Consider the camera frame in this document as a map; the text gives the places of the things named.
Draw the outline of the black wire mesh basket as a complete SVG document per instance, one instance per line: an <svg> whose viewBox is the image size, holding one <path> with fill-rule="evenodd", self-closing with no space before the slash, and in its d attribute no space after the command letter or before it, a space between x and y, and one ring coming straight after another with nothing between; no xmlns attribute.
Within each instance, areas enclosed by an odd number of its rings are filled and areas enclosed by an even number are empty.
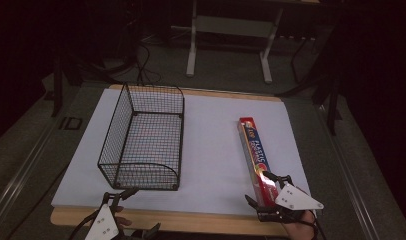
<svg viewBox="0 0 406 240"><path fill-rule="evenodd" d="M179 88L122 85L98 160L109 185L178 190L184 120Z"/></svg>

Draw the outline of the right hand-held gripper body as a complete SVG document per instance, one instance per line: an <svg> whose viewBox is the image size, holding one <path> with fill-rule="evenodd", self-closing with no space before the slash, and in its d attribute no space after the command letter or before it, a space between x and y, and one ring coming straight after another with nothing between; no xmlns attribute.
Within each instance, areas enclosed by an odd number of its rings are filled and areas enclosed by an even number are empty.
<svg viewBox="0 0 406 240"><path fill-rule="evenodd" d="M313 210L322 210L324 205L304 191L286 184L275 199L275 205L256 206L261 222L297 223L303 221L303 215Z"/></svg>

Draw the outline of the long red plastic wrap box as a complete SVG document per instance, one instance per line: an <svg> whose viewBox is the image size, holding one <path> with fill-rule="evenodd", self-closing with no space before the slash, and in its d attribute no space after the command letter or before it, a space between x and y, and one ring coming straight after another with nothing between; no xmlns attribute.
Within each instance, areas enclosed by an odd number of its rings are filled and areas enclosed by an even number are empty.
<svg viewBox="0 0 406 240"><path fill-rule="evenodd" d="M254 119L240 118L238 132L257 203L262 206L275 206L278 190L276 184L264 175L270 171L270 166Z"/></svg>

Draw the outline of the person's right hand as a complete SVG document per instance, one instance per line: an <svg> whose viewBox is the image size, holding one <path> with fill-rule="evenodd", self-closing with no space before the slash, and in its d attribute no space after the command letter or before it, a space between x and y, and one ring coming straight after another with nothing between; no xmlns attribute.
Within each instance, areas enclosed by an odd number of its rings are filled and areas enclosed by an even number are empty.
<svg viewBox="0 0 406 240"><path fill-rule="evenodd" d="M301 220L308 224L314 223L315 217L310 211L305 211ZM308 224L288 223L283 224L283 228L291 240L312 240L315 237L315 230Z"/></svg>

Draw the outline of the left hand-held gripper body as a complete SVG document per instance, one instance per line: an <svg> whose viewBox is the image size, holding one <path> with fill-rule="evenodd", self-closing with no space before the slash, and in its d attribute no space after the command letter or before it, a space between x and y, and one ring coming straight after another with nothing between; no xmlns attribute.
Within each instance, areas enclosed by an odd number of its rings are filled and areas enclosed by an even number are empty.
<svg viewBox="0 0 406 240"><path fill-rule="evenodd" d="M119 229L115 221L118 213L102 205L93 218L89 232L84 240L152 240L159 228L157 223L149 230L135 230L132 233L126 233L124 229Z"/></svg>

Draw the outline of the metal floor rail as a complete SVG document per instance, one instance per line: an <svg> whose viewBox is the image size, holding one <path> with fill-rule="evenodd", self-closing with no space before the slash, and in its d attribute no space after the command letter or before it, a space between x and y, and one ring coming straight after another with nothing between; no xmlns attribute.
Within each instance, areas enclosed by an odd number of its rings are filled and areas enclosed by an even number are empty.
<svg viewBox="0 0 406 240"><path fill-rule="evenodd" d="M32 150L27 155L26 160L22 163L19 170L15 173L12 179L6 186L3 194L0 196L0 219L10 210L24 185L29 179L35 166L38 164L45 147L48 144L55 128L46 128L39 136L37 142L33 145Z"/></svg>
<svg viewBox="0 0 406 240"><path fill-rule="evenodd" d="M345 189L348 193L350 202L357 216L359 225L364 233L366 240L380 240L378 232L373 224L372 218L366 207L365 201L359 191L359 187L355 181L353 174L347 163L347 159L344 152L335 136L332 135L331 131L327 126L327 110L323 105L314 106L317 116L322 123L322 128L326 133L332 148L334 149L335 155L337 156L338 165L340 168L340 173L342 175Z"/></svg>

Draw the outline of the black metal stand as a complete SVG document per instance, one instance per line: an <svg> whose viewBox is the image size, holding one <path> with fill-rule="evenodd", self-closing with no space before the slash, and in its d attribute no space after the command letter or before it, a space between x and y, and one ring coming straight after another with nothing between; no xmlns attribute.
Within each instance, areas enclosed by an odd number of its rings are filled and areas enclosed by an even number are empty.
<svg viewBox="0 0 406 240"><path fill-rule="evenodd" d="M335 119L340 86L339 64L335 53L331 36L329 36L307 75L297 83L297 86L285 92L276 93L277 97L290 97L314 87L315 90L311 97L313 104L321 106L326 99L329 99L326 125L333 136L336 135Z"/></svg>
<svg viewBox="0 0 406 240"><path fill-rule="evenodd" d="M71 54L57 54L53 64L53 100L52 117L56 117L63 106L63 77L73 86L79 86L82 82L77 62Z"/></svg>

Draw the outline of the black rectangular floor bracket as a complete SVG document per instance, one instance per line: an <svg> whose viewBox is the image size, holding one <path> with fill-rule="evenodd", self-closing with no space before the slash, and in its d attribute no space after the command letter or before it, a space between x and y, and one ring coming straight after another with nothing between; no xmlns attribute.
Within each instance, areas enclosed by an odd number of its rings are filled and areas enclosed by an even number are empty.
<svg viewBox="0 0 406 240"><path fill-rule="evenodd" d="M58 127L59 130L79 130L83 123L82 118L64 117Z"/></svg>

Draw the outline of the white table mat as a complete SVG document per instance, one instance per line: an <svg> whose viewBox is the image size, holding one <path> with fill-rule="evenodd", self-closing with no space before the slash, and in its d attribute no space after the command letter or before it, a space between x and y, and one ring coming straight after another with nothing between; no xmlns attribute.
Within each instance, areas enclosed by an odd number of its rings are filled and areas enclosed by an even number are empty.
<svg viewBox="0 0 406 240"><path fill-rule="evenodd" d="M55 207L96 207L112 188L97 167L119 92L102 93L70 166L52 200ZM309 190L288 112L282 102L185 96L180 187L139 191L123 202L128 209L252 215L253 196L238 120L254 119L270 170L289 175Z"/></svg>

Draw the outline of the person's left hand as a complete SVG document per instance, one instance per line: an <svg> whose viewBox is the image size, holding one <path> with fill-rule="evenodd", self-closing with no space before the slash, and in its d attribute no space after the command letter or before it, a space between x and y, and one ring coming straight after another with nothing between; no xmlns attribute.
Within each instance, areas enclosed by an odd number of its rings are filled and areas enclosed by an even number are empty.
<svg viewBox="0 0 406 240"><path fill-rule="evenodd" d="M123 210L124 210L124 208L122 206L117 206L115 208L115 213L120 213ZM115 216L115 221L116 221L117 227L119 229L124 229L125 227L128 227L132 224L131 220L128 220L127 218L122 217L122 216Z"/></svg>

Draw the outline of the white metal desk frame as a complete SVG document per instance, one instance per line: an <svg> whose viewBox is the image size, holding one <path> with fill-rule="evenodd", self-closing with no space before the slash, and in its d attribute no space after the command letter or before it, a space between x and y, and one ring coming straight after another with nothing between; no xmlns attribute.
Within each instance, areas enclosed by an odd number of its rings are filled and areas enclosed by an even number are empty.
<svg viewBox="0 0 406 240"><path fill-rule="evenodd" d="M193 77L195 73L197 55L196 37L198 32L258 37L265 38L267 40L266 47L259 53L259 60L264 81L266 84L271 84L273 82L273 78L271 75L268 56L276 37L284 9L279 8L274 14L274 20L268 22L199 15L197 13L197 5L198 0L192 0L191 41L186 75L188 77Z"/></svg>

